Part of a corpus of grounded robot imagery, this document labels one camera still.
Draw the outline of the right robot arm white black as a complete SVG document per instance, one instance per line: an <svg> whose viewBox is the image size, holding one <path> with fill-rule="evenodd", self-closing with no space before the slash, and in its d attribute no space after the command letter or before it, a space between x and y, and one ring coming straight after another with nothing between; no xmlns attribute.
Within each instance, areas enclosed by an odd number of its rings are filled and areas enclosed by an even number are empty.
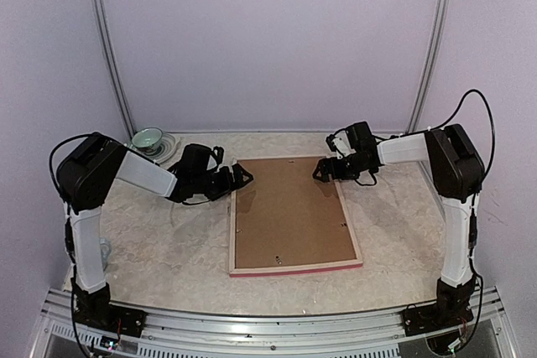
<svg viewBox="0 0 537 358"><path fill-rule="evenodd" d="M333 157L318 161L312 177L323 183L374 177L383 166L427 162L441 199L446 223L446 252L441 281L459 288L473 278L471 250L476 242L476 209L485 167L460 124L390 139L376 139L366 122L357 122L326 138Z"/></svg>

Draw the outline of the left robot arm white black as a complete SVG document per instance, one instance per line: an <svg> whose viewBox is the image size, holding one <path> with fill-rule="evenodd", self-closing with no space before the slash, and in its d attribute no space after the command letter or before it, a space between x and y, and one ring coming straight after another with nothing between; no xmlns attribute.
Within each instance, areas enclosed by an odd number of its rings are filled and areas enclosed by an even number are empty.
<svg viewBox="0 0 537 358"><path fill-rule="evenodd" d="M191 143L169 168L99 132L80 135L79 145L59 164L55 186L64 203L65 245L74 286L94 294L107 287L100 247L102 206L121 180L173 203L188 205L196 195L219 200L253 182L242 165L223 163L224 150Z"/></svg>

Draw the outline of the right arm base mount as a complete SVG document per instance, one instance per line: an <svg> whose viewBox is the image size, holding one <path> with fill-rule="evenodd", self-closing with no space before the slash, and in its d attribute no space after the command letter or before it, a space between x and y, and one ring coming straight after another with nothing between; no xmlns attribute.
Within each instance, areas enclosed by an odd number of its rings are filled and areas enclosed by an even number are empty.
<svg viewBox="0 0 537 358"><path fill-rule="evenodd" d="M406 336L422 335L441 329L471 322L474 319L470 298L476 287L476 276L456 287L440 278L436 284L434 303L421 306L408 306L401 318Z"/></svg>

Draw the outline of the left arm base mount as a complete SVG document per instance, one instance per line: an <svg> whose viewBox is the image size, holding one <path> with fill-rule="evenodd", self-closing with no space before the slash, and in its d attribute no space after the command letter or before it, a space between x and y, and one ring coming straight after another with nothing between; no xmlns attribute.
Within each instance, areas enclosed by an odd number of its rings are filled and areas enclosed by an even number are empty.
<svg viewBox="0 0 537 358"><path fill-rule="evenodd" d="M93 293L83 290L76 281L72 281L72 287L76 303L74 320L77 324L119 336L141 337L147 313L142 309L112 304L108 283Z"/></svg>

